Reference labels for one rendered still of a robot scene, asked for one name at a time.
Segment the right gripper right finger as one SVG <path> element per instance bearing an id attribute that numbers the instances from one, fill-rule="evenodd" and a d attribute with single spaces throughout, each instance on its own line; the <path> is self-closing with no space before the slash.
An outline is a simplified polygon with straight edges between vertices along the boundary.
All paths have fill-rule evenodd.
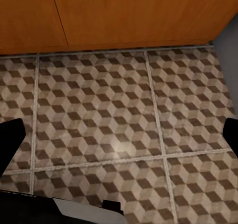
<path id="1" fill-rule="evenodd" d="M 238 157 L 238 119 L 226 119 L 223 129 L 223 137 Z"/>

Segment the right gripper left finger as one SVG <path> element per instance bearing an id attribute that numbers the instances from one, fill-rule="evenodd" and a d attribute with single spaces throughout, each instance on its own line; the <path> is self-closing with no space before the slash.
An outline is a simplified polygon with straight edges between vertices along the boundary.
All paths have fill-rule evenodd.
<path id="1" fill-rule="evenodd" d="M 21 118 L 0 123 L 0 177 L 26 137 Z"/>

